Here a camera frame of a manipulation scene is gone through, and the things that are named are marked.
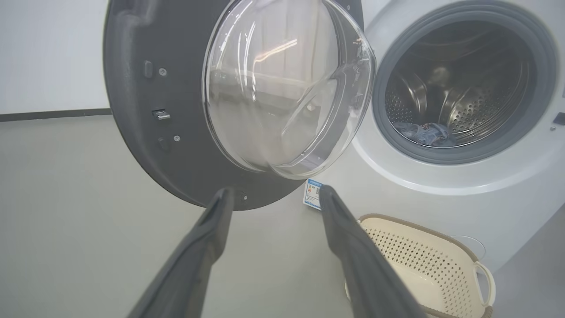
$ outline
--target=perforated basket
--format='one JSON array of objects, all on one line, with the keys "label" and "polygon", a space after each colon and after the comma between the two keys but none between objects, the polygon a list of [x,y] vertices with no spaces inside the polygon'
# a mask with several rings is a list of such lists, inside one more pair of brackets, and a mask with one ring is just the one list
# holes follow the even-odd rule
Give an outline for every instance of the perforated basket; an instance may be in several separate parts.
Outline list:
[{"label": "perforated basket", "polygon": [[[439,318],[490,318],[496,286],[490,271],[461,242],[380,214],[359,219],[424,312]],[[483,300],[477,270],[488,280]]]}]

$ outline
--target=dark wall trim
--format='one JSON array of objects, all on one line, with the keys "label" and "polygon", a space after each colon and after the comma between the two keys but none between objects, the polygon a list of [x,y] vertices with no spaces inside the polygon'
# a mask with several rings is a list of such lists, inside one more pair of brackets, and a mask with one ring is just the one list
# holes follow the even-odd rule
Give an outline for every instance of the dark wall trim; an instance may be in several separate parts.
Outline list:
[{"label": "dark wall trim", "polygon": [[112,110],[110,108],[39,111],[36,113],[0,114],[0,122],[15,122],[15,121],[28,121],[30,119],[83,117],[83,116],[97,116],[97,115],[111,115],[111,114],[112,114]]}]

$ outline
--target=laundry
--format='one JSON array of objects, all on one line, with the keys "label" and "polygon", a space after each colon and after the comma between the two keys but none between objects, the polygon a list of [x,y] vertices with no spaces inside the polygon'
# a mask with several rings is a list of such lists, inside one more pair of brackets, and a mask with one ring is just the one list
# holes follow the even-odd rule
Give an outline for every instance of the laundry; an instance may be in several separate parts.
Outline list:
[{"label": "laundry", "polygon": [[421,145],[434,147],[452,147],[456,145],[455,137],[442,124],[393,123],[392,125],[404,137]]}]

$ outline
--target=washing machine door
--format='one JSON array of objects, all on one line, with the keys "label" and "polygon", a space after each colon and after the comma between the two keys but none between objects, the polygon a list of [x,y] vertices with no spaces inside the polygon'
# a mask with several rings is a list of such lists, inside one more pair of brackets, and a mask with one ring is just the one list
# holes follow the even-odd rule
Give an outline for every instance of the washing machine door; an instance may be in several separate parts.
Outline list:
[{"label": "washing machine door", "polygon": [[115,0],[112,112],[141,166],[204,206],[231,186],[258,208],[333,163],[371,99],[360,0]]}]

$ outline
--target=front-loading washing machine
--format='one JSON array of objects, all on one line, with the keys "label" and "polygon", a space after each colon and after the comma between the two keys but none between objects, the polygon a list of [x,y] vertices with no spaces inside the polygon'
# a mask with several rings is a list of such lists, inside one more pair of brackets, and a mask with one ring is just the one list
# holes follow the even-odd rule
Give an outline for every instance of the front-loading washing machine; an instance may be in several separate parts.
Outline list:
[{"label": "front-loading washing machine", "polygon": [[312,178],[492,270],[565,202],[560,1],[112,1],[120,132],[163,188],[260,208]]}]

